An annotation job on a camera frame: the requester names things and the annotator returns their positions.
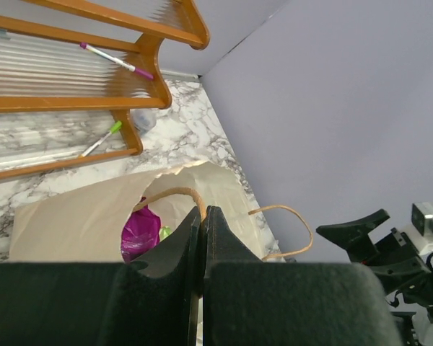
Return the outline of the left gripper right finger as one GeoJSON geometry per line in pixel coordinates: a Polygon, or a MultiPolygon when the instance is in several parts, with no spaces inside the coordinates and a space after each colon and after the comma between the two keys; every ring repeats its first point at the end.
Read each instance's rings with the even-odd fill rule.
{"type": "Polygon", "coordinates": [[[210,207],[205,345],[400,345],[380,281],[360,264],[260,261],[210,207]]]}

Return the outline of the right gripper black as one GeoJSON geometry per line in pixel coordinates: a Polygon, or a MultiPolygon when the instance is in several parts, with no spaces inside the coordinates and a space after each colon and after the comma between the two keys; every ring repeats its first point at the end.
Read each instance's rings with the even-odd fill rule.
{"type": "Polygon", "coordinates": [[[374,242],[369,233],[390,218],[384,209],[346,223],[323,225],[316,233],[345,250],[351,262],[368,266],[379,279],[388,305],[433,307],[432,271],[414,245],[421,235],[413,226],[393,228],[374,242]]]}

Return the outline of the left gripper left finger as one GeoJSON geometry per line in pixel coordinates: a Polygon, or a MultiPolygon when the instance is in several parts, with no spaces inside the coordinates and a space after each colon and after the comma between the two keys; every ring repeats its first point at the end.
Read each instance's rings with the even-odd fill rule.
{"type": "Polygon", "coordinates": [[[131,263],[0,263],[0,345],[194,345],[201,217],[131,263]]]}

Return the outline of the beige paper bag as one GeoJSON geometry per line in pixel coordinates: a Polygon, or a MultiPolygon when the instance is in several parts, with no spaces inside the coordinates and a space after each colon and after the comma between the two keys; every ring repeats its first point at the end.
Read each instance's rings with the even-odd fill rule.
{"type": "Polygon", "coordinates": [[[175,231],[191,209],[222,209],[230,231],[256,257],[271,260],[236,175],[208,161],[130,174],[24,205],[16,210],[12,262],[120,262],[130,215],[148,206],[175,231]]]}

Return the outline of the light green snack packet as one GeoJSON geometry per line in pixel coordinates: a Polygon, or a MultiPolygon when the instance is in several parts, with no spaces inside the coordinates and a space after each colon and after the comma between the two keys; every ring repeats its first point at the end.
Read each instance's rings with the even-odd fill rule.
{"type": "Polygon", "coordinates": [[[172,233],[172,230],[169,226],[163,226],[159,230],[159,241],[164,241],[170,234],[172,233]]]}

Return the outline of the magenta candy bag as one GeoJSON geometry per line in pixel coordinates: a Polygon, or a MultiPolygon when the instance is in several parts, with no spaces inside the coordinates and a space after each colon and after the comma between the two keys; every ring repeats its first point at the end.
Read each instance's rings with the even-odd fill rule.
{"type": "Polygon", "coordinates": [[[131,262],[159,244],[162,222],[148,206],[134,211],[121,234],[121,254],[125,262],[131,262]]]}

